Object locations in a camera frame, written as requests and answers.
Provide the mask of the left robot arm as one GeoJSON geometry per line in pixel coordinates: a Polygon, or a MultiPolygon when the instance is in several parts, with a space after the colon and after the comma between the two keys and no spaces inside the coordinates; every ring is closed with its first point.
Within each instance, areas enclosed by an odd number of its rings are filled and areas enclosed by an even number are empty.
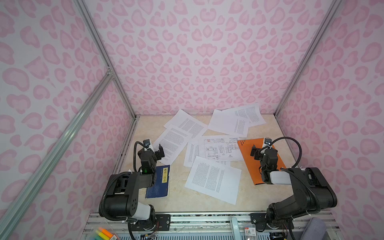
{"type": "Polygon", "coordinates": [[[134,170],[110,176],[99,204],[100,216],[153,230],[157,225],[155,209],[139,202],[139,190],[155,185],[157,162],[164,156],[163,147],[155,151],[149,139],[135,142],[134,170]]]}

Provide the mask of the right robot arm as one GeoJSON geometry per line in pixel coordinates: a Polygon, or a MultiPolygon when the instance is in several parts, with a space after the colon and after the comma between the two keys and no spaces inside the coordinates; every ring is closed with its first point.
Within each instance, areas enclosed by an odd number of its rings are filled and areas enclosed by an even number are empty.
{"type": "Polygon", "coordinates": [[[269,205],[262,221],[262,232],[281,226],[292,232],[294,219],[336,207],[337,196],[320,169],[298,167],[302,154],[301,144],[291,137],[265,138],[261,148],[252,146],[250,156],[260,162],[262,181],[267,185],[290,185],[293,190],[289,198],[269,205]],[[273,145],[280,140],[291,140],[298,146],[299,155],[291,168],[278,169],[278,150],[273,145]]]}

